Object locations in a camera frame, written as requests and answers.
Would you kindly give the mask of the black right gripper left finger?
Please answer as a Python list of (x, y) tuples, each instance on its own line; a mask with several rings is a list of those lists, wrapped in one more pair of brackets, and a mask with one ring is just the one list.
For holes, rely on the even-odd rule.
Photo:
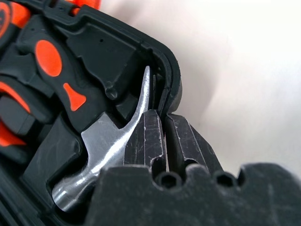
[(153, 176), (166, 171), (166, 146), (162, 123), (156, 110), (142, 114), (129, 141), (124, 165), (143, 165)]

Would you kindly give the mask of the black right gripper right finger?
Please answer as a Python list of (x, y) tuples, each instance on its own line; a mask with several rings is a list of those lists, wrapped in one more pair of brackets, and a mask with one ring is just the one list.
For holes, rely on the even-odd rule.
[(183, 116), (166, 116), (165, 135), (170, 171), (183, 176), (190, 164), (199, 164), (211, 174), (223, 170), (211, 145)]

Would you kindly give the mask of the hammer with black orange handle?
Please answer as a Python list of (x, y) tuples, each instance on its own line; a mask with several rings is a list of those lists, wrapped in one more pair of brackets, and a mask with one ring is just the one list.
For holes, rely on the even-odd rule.
[(146, 67), (134, 115), (122, 128), (109, 116), (109, 103), (89, 81), (71, 52), (54, 36), (46, 22), (33, 18), (21, 31), (17, 44), (35, 57), (39, 74), (62, 102), (70, 123), (80, 133), (87, 150), (82, 170), (63, 178), (52, 190), (54, 203), (69, 212), (82, 204), (100, 171), (118, 164), (142, 114), (149, 108), (151, 70)]

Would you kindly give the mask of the black plastic tool case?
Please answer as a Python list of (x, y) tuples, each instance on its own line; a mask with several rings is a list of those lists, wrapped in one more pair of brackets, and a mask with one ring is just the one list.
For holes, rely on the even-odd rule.
[(25, 141), (32, 151), (20, 165), (0, 156), (0, 226), (84, 226), (104, 172), (124, 166), (124, 156), (103, 168), (84, 202), (65, 212), (54, 203), (52, 190), (63, 178), (82, 170), (87, 150), (79, 132), (49, 85), (42, 80), (35, 57), (23, 52), (17, 40), (35, 17), (76, 59), (90, 82), (109, 103), (109, 116), (124, 127), (136, 110), (143, 74), (150, 68), (150, 102), (160, 120), (181, 100), (179, 65), (162, 43), (89, 6), (75, 16), (66, 0), (0, 0), (0, 80), (21, 92), (35, 119)]

